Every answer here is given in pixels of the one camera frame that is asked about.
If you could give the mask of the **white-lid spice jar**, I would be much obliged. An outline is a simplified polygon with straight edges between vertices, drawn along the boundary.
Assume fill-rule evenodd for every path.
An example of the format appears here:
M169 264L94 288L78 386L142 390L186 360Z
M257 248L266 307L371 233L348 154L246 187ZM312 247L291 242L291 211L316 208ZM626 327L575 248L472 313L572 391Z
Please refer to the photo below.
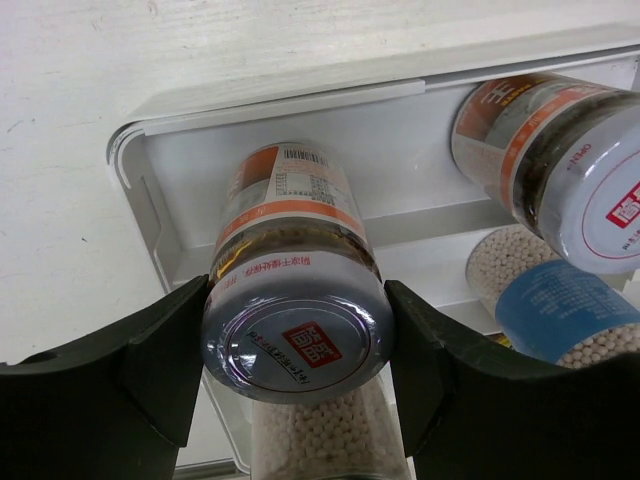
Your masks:
M570 264L638 269L638 93L551 73L486 81L458 110L451 152Z
M314 146L271 144L240 164L209 280L204 364L242 396L339 397L391 356L394 316L349 181Z

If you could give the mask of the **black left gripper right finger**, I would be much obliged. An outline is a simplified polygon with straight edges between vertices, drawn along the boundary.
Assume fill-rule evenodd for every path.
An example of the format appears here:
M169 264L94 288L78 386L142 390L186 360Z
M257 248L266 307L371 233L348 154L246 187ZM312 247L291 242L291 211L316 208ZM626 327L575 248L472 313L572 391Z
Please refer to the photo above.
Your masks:
M420 479L635 479L639 357L570 370L508 349L396 280L390 366Z

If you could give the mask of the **silver-lid shaker bottle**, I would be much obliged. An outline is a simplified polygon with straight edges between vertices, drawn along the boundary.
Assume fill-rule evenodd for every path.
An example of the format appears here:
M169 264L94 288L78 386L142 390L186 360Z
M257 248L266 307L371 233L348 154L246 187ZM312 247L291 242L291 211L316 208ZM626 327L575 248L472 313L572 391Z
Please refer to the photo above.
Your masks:
M252 479L409 479L382 375L316 404L256 402Z
M466 279L516 351L581 369L639 350L639 310L522 226L472 250Z

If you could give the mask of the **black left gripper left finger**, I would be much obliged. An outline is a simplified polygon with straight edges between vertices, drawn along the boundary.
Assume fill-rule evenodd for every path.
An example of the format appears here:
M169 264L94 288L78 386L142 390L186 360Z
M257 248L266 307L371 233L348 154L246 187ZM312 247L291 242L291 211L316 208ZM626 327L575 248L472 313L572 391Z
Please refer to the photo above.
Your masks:
M203 361L204 276L65 345L1 367L4 479L170 479Z

